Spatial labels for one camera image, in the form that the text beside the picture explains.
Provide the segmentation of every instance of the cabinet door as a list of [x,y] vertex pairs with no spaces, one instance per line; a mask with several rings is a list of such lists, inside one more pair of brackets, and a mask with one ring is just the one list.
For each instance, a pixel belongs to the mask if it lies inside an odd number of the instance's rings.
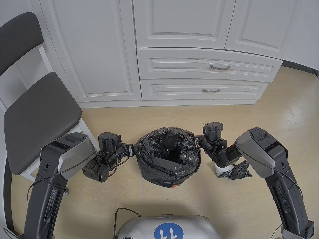
[[132,0],[40,0],[81,102],[141,99]]
[[283,58],[301,0],[236,0],[225,49]]
[[133,0],[138,48],[224,49],[235,0]]

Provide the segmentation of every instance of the drawer front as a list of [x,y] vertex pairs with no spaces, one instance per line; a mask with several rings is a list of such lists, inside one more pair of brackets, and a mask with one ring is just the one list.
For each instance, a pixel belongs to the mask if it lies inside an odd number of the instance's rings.
[[268,83],[206,79],[141,80],[143,100],[259,99]]
[[225,50],[139,48],[140,79],[228,79],[272,82],[282,61]]

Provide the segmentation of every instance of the light wood floor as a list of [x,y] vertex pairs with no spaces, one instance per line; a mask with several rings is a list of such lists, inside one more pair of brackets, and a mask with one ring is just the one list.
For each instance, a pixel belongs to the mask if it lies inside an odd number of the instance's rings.
[[[301,187],[308,218],[319,227],[319,81],[302,71],[282,67],[273,83],[255,105],[169,106],[84,109],[83,119],[94,135],[121,134],[135,144],[150,131],[177,126],[201,134],[205,123],[224,124],[222,137],[228,145],[247,129],[259,126],[277,138],[289,151],[288,161]],[[281,221],[264,179],[217,178],[214,163],[202,151],[200,169],[181,186],[168,189],[142,179],[135,158],[119,167],[105,183],[86,178],[82,172],[71,178],[54,234],[56,239],[111,239],[114,212],[119,207],[142,215],[198,214],[208,217],[227,239],[269,239]],[[31,182],[12,179],[14,227],[23,232]],[[118,228],[130,212],[118,214]],[[279,229],[273,238],[279,236]]]

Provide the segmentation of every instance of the metal handle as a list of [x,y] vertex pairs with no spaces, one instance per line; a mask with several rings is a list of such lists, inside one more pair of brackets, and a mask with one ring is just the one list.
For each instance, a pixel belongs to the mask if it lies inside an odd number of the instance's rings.
[[229,70],[230,66],[228,66],[228,67],[215,67],[213,65],[210,65],[210,68],[217,69],[217,70]]
[[219,92],[220,89],[218,89],[218,90],[206,90],[206,89],[203,89],[202,91],[206,92],[206,93],[216,93],[216,92]]

